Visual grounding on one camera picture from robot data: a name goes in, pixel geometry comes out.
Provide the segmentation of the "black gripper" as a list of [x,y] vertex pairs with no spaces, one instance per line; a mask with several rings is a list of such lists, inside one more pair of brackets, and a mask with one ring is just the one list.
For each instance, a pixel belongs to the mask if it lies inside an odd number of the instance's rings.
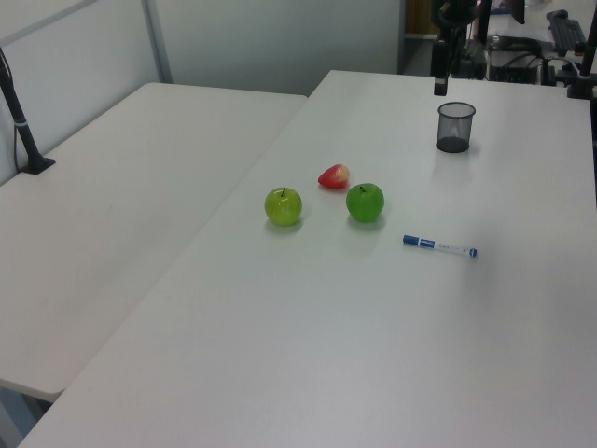
[[433,42],[434,94],[445,96],[449,73],[460,74],[461,58],[470,23],[478,16],[475,0],[432,0],[431,22],[438,28],[437,40]]

